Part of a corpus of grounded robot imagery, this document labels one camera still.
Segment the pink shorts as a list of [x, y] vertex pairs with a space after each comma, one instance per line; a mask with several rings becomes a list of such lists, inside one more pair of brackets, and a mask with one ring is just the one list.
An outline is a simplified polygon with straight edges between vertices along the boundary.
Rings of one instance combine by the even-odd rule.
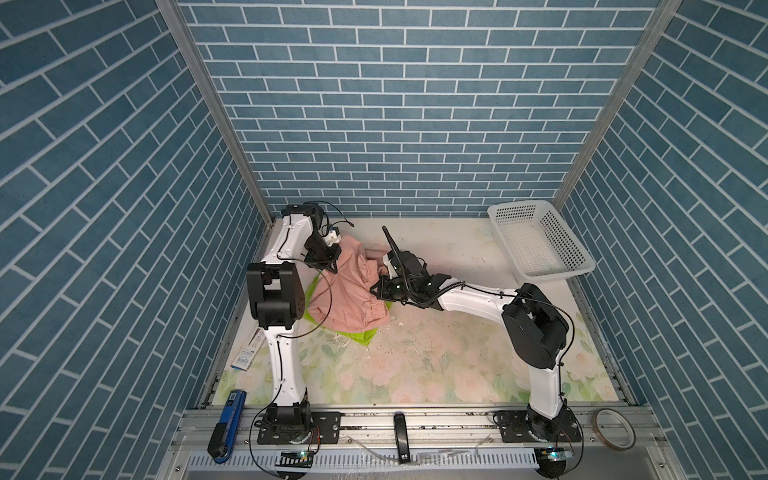
[[390, 310], [370, 293], [379, 281], [379, 264], [352, 236], [340, 241], [337, 272], [324, 272], [309, 299], [308, 315], [340, 333], [362, 333], [390, 322]]

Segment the white plastic basket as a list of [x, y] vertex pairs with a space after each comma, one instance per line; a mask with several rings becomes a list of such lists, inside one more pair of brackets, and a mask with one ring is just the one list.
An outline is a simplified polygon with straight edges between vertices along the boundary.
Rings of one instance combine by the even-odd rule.
[[493, 236], [521, 283], [567, 280], [596, 267], [586, 247], [548, 201], [492, 205], [487, 214]]

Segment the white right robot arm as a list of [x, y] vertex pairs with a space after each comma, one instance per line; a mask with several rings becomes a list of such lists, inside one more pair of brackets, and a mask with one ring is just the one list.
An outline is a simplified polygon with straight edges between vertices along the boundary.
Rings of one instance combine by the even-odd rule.
[[543, 438], [560, 428], [566, 400], [560, 364], [569, 345], [570, 323], [531, 283], [512, 290], [493, 290], [431, 274], [426, 263], [409, 251], [390, 250], [384, 272], [370, 288], [376, 298], [421, 309], [466, 313], [502, 325], [519, 359], [529, 367], [527, 421]]

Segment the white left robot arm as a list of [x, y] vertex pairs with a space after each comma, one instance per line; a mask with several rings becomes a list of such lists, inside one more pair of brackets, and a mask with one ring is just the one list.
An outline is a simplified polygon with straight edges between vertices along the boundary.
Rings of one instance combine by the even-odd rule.
[[303, 283], [315, 272], [327, 281], [338, 272], [340, 238], [318, 202], [290, 204], [273, 225], [261, 260], [246, 271], [250, 313], [265, 334], [274, 380], [265, 421], [309, 428], [310, 403], [301, 373], [297, 322], [306, 310]]

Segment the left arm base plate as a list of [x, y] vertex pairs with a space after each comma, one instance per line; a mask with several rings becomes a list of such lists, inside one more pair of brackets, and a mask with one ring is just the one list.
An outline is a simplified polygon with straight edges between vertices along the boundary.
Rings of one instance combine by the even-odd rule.
[[312, 412], [309, 425], [302, 422], [270, 421], [266, 418], [256, 423], [258, 445], [299, 445], [311, 440], [314, 444], [338, 443], [341, 413], [335, 411]]

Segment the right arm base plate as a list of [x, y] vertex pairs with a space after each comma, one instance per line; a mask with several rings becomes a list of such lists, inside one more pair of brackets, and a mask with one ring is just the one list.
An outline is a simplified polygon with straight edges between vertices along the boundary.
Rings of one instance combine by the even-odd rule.
[[499, 429], [504, 443], [576, 443], [583, 439], [580, 423], [567, 407], [563, 407], [554, 419], [548, 419], [527, 408], [497, 411], [492, 421]]

